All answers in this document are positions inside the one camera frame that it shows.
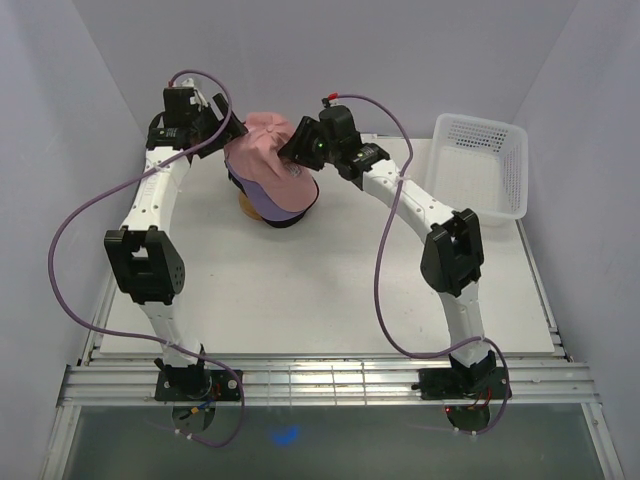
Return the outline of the pink cap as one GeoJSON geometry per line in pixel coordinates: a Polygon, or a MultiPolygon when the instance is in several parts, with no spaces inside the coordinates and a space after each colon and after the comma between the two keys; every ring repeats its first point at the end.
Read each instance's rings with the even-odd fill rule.
{"type": "Polygon", "coordinates": [[[224,147],[228,170],[243,180],[258,183],[280,207],[290,212],[311,207],[319,189],[308,169],[278,156],[294,126],[273,112],[247,115],[248,133],[224,147]]]}

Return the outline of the purple cap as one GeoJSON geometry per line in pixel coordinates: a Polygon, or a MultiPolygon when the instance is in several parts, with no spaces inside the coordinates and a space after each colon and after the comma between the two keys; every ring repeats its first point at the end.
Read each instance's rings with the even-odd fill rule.
{"type": "Polygon", "coordinates": [[[229,178],[236,187],[238,187],[243,193],[248,196],[257,212],[265,220],[282,223],[299,217],[305,212],[305,209],[301,211],[290,212],[278,206],[267,195],[266,191],[256,182],[238,179],[233,175],[230,175],[229,178]]]}

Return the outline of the black cap gold logo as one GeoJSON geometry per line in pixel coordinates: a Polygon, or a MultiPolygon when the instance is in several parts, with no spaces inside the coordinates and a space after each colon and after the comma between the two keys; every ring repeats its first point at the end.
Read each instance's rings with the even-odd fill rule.
{"type": "Polygon", "coordinates": [[[240,179],[231,170],[227,176],[240,192],[239,203],[242,211],[273,228],[291,227],[301,221],[309,210],[309,207],[299,212],[285,210],[278,206],[258,183],[240,179]]]}

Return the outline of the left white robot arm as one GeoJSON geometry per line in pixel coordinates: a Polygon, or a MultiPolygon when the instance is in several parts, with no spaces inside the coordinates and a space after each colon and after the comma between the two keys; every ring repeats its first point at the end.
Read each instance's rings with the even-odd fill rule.
{"type": "Polygon", "coordinates": [[[120,291],[161,340],[155,363],[168,386],[197,400],[210,392],[212,376],[202,344],[176,319],[186,267],[170,239],[171,217],[193,159],[223,149],[247,129],[223,95],[207,100],[192,79],[166,87],[163,101],[148,129],[145,177],[122,225],[106,232],[104,246],[120,291]]]}

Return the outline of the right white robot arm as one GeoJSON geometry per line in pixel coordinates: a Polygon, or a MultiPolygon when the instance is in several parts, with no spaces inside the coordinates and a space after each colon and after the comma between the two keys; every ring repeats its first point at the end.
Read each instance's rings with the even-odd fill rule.
{"type": "Polygon", "coordinates": [[[451,345],[443,354],[453,388],[476,396],[496,368],[479,304],[484,250],[478,216],[454,210],[409,180],[383,147],[362,140],[344,105],[327,106],[316,119],[303,117],[278,154],[315,171],[335,167],[416,233],[423,244],[420,272],[438,294],[447,322],[451,345]]]}

